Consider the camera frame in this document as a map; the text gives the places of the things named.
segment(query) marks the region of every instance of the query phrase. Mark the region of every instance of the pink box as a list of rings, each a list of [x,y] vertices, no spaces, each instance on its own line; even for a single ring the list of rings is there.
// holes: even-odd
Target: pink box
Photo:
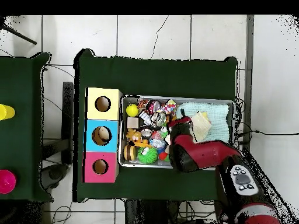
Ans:
[[[93,170],[93,164],[97,160],[104,160],[108,167],[104,174],[98,174]],[[119,173],[116,152],[86,152],[85,158],[85,183],[114,183]]]

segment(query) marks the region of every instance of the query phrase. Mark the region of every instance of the yellow cup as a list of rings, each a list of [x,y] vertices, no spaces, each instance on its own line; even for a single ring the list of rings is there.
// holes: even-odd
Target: yellow cup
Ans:
[[[15,115],[15,109],[10,106],[0,104],[0,120],[7,120]]]

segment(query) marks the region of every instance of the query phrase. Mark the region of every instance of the small box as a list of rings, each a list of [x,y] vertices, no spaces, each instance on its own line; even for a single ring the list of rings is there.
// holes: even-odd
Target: small box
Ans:
[[[138,129],[139,118],[138,117],[127,117],[127,129]]]
[[[114,183],[118,173],[116,152],[86,152],[84,183]]]
[[[97,144],[95,142],[97,141],[95,138],[95,132],[99,131],[99,127],[104,127],[109,133],[109,140],[101,144]],[[87,120],[86,151],[117,152],[118,133],[118,121]]]
[[[87,119],[119,120],[122,93],[118,89],[88,87],[85,94],[87,96]]]

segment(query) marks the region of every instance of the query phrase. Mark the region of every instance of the dark green table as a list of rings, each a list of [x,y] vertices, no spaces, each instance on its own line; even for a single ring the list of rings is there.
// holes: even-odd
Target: dark green table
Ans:
[[[85,88],[119,89],[124,95],[235,100],[237,60],[170,61],[97,58],[81,50],[75,58],[74,200],[128,198],[215,200],[215,171],[179,173],[174,169],[120,167],[113,184],[82,183]]]
[[[16,174],[17,185],[0,200],[50,201],[39,182],[41,162],[41,70],[49,53],[32,58],[0,57],[0,103],[12,106],[14,118],[0,121],[0,169]]]

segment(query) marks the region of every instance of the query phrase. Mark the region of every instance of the control button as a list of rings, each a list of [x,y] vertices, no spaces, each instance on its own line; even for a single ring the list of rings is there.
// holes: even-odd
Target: control button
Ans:
[[[246,174],[238,174],[235,179],[236,184],[238,185],[245,185],[251,182],[249,176]]]

